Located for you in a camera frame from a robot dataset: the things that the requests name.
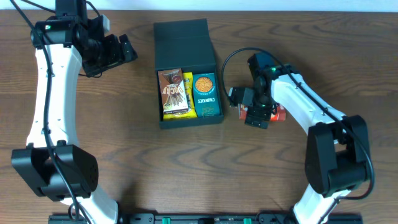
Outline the red Hello Panda box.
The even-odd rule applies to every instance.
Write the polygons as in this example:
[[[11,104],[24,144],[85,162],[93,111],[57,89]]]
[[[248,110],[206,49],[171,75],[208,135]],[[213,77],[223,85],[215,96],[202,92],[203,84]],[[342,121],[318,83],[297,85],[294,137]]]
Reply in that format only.
[[[277,105],[277,108],[271,114],[270,121],[285,121],[285,119],[286,119],[285,108],[280,104],[276,104],[276,105]],[[239,119],[245,120],[247,113],[248,113],[248,107],[246,105],[239,104],[238,108],[239,108],[239,112],[238,112]]]

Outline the teal Chunkies cookie box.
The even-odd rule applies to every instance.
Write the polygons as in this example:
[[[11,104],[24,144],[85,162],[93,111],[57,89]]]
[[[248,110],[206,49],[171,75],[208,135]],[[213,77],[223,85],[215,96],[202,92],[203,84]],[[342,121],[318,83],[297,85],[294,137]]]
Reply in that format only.
[[[220,107],[214,73],[193,76],[193,99],[198,117],[218,116]]]

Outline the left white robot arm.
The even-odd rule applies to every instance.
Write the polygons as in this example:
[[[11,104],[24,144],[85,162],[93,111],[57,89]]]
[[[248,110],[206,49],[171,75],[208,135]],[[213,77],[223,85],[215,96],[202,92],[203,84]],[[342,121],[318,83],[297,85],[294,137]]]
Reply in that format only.
[[[51,16],[30,25],[38,85],[34,120],[23,149],[12,151],[12,166],[39,197],[68,207],[67,223],[119,223],[117,201],[99,186],[96,158],[79,146],[76,87],[80,77],[137,58],[126,35],[110,33],[108,18],[91,19],[85,0],[57,1]]]

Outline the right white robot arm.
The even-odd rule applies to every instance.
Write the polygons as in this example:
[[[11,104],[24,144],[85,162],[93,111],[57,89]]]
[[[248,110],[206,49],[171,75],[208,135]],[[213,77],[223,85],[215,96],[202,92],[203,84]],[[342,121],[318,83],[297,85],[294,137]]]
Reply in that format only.
[[[225,94],[246,125],[266,129],[287,110],[307,135],[305,175],[308,186],[288,212],[258,213],[258,223],[362,223],[358,214],[334,214],[342,200],[362,200],[375,184],[368,127],[359,115],[347,116],[319,97],[289,64],[253,48],[248,66],[251,88]]]

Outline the brown Pocky snack box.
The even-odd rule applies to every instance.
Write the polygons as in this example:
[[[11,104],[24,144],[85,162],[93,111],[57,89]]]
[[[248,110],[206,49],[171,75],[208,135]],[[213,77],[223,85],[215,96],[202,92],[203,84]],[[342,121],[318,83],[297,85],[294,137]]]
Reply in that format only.
[[[158,71],[163,114],[184,113],[188,111],[187,94],[182,70]]]

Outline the yellow Hacks candy bag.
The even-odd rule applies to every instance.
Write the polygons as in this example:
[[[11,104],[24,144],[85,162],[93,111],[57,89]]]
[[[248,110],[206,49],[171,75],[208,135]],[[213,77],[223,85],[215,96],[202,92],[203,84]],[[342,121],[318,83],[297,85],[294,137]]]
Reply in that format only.
[[[193,103],[193,96],[192,96],[193,74],[192,72],[186,72],[186,73],[182,72],[182,75],[185,85],[185,91],[187,94],[188,111],[184,113],[163,114],[163,120],[197,118],[197,113],[195,111],[195,105]]]

